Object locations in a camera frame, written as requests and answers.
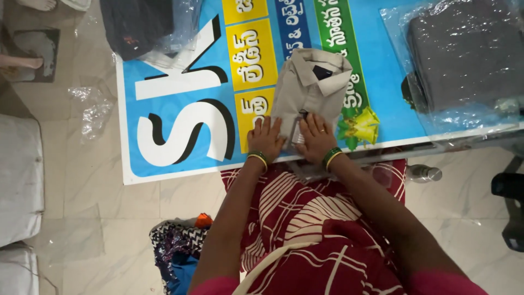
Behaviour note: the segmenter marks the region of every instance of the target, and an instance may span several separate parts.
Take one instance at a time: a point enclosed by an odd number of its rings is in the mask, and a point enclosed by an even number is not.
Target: orange object
[[[195,221],[195,227],[204,228],[206,226],[211,226],[213,220],[206,213],[201,213]]]

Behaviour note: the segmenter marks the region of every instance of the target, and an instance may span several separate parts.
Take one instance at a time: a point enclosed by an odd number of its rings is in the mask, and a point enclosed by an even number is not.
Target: pink sleeve
[[[214,278],[200,284],[190,295],[231,295],[238,285],[238,279]]]
[[[411,295],[488,295],[467,277],[441,271],[415,273],[409,287]]]

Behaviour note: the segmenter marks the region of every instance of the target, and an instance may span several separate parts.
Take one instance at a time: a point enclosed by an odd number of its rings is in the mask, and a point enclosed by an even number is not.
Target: white border
[[[124,176],[124,185],[152,182],[152,181],[159,181],[159,180],[167,180],[167,179],[190,176],[190,175],[198,175],[198,174],[204,174],[204,173],[223,171],[223,170],[228,170],[228,169],[240,168],[244,165],[244,163],[238,163],[238,164],[196,169],[196,170],[191,170],[191,171],[174,172],[174,173],[147,176],[147,177],[136,176],[133,173],[133,171],[131,170],[131,163],[130,163],[130,158],[129,158],[129,138],[127,136],[128,132],[127,132],[126,96],[125,96],[125,85],[124,85],[124,66],[123,66],[122,59],[118,55],[116,56],[116,83],[117,83],[117,89],[118,89],[118,113],[119,113],[119,119],[120,119],[120,141],[121,141],[121,146],[122,146],[122,170],[123,170],[123,176]],[[499,126],[499,129],[504,130],[504,131],[516,131],[516,130],[524,129],[524,122],[521,122],[518,127],[514,127],[512,124],[501,125]],[[416,143],[431,142],[431,141],[440,141],[440,140],[462,138],[462,137],[468,137],[468,136],[478,136],[478,135],[486,134],[490,130],[491,128],[479,128],[479,129],[473,129],[473,130],[468,130],[468,131],[447,133],[443,135],[435,135],[435,136],[432,136],[431,138],[429,138],[428,136],[422,136],[418,138],[381,142],[381,143],[377,143],[373,145],[370,144],[370,145],[367,145],[366,147],[363,147],[362,145],[360,145],[357,147],[357,149],[354,152],[363,151],[363,150],[384,149],[384,148],[389,148],[389,147],[391,148],[391,147],[401,146],[401,145],[416,144]],[[345,153],[350,152],[348,148],[342,149],[342,151]],[[278,158],[275,162],[285,162],[285,161],[292,161],[292,160],[298,160],[298,159],[302,159],[302,157],[301,156],[286,156],[286,157]]]

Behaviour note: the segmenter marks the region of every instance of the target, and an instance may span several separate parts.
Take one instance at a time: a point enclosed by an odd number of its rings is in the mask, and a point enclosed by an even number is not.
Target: woman's right hand
[[[297,144],[296,148],[313,164],[322,165],[327,153],[338,146],[331,124],[317,114],[309,113],[305,120],[300,120],[300,131],[305,144]]]

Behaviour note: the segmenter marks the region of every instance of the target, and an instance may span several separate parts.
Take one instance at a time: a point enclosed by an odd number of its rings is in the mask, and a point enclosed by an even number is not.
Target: shirt collar
[[[308,64],[308,61],[312,60],[328,62],[336,65],[341,69],[341,72],[319,81],[313,73],[311,66]],[[293,50],[291,61],[297,69],[297,75],[299,76],[302,85],[309,86],[316,83],[319,86],[322,95],[325,97],[333,94],[341,88],[347,87],[353,70],[350,62],[342,55],[313,48]]]

